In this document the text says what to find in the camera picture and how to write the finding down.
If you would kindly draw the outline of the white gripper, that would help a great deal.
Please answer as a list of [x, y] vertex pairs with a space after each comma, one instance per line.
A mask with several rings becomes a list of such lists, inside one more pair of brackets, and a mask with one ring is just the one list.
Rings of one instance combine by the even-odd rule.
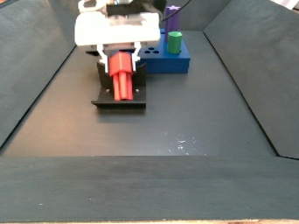
[[160, 16], [152, 0], [79, 0], [75, 43], [98, 48], [99, 62], [108, 74], [106, 49], [135, 47], [132, 69], [140, 60], [142, 45], [160, 40]]

